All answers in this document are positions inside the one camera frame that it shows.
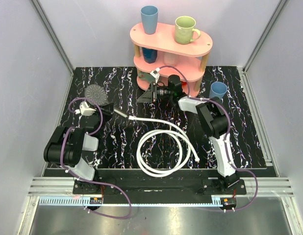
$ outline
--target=blue cup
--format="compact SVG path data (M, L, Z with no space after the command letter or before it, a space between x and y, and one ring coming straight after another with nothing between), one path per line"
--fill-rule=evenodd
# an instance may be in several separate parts
M143 28L146 34L154 34L157 28L158 9L155 6L144 6L141 9Z
M157 50L142 47L142 52L143 52L144 60L147 63L151 64L151 63L154 63L156 61L156 59L157 59Z
M211 99L212 97L218 97L219 99L222 99L222 97L224 97L227 90L228 87L226 86L225 83L214 82L210 86L209 98Z

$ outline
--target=black table surface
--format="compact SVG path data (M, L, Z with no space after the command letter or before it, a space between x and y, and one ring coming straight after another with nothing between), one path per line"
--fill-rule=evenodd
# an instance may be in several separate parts
M170 121L185 131L196 149L200 162L193 155L184 168L216 168L217 161L212 144L203 132L197 115L173 109L168 102L136 103L143 93L137 86L135 67L86 67L76 68L70 87L61 125L79 126L84 117L69 113L69 102L75 97L84 97L84 90L91 84L98 84L106 90L108 100L114 102L130 115L141 118L157 118ZM221 81L228 85L223 105L231 118L231 149L234 162L242 168L266 168L264 156L257 137L248 102L236 67L207 67L198 97L208 97L212 82ZM104 149L98 152L83 152L83 158L96 168L138 168L136 150L140 138L150 130L169 129L165 124L137 122L114 115L106 123L102 143ZM186 144L182 143L184 156ZM142 147L145 161L153 168L173 168L178 159L176 142L166 134L149 139Z

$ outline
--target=coiled white hose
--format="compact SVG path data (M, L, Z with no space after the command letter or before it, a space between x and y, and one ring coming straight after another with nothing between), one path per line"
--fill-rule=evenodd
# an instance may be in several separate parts
M183 132L182 129L180 129L177 125L168 122L168 121L164 121L164 120L160 120L160 119L152 119L152 118L140 118L140 117L133 117L133 116L129 116L128 119L130 120L136 120L136 121L151 121L151 122L160 122L160 123L164 123L167 125L170 125L172 127L174 127L175 129L178 130L178 132L176 131L171 131L171 130L152 130L147 132L145 135L142 136L142 138L140 139L138 146L137 146L137 151L136 151L136 159L138 162L139 167L142 169L142 171L144 171L146 174L152 176L152 177L165 177L168 176L170 174L172 174L173 172L181 169L189 160L190 156L191 156L191 151L195 157L195 161L199 162L200 159L195 151L195 148L192 146L189 138L187 137L187 135ZM168 134L170 135L176 142L179 148L179 159L178 162L176 164L176 166L172 169L168 169L168 170L158 170L158 169L153 169L150 166L148 166L141 155L141 147L143 146L143 144L152 136L155 135L159 135L159 134ZM182 162L182 156L183 156L183 149L182 149L182 145L181 142L179 141L179 139L177 137L180 137L181 139L183 139L187 145L188 145L188 149L187 149L187 155L186 158L184 159L184 161Z

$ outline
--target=white wall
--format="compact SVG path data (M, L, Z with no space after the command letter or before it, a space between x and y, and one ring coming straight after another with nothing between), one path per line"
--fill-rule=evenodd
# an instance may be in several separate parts
M132 66L129 32L141 21L140 9L158 7L158 21L175 24L179 16L196 19L213 39L209 65L248 60L279 0L40 0L75 67Z
M289 1L248 71L282 176L303 215L303 0Z
M69 79L30 1L0 0L0 235L18 226Z

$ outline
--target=shelf tier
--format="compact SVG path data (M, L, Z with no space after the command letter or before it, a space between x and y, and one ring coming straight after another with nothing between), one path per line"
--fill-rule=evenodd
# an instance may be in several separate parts
M212 48L211 37L203 31L201 31L200 38L186 45L175 42L174 32L174 25L158 23L156 32L149 35L144 32L143 24L138 23L131 29L130 36L133 43L140 47L147 47L188 57L207 55Z
M134 64L140 71L151 72L158 67L164 66L163 62L164 52L158 51L157 59L154 63L149 64L144 60L143 54L140 57L134 57ZM198 58L179 56L179 61L175 66L178 70L183 73L189 82L195 82L202 79L204 72L199 71L201 61ZM183 80L181 74L173 68L163 68L160 70L160 75L169 77L172 74L179 75L180 79Z
M167 86L168 85L168 78L160 77L159 82L163 82ZM137 77L137 85L141 89L146 91L148 89L148 87L150 86L150 83L148 81L142 80L139 77ZM198 92L194 91L194 87L195 87L195 82L191 82L190 83L190 90L191 90L190 96L197 97L200 91L198 91ZM187 94L187 92L188 92L187 85L183 85L182 88L183 88L183 91Z

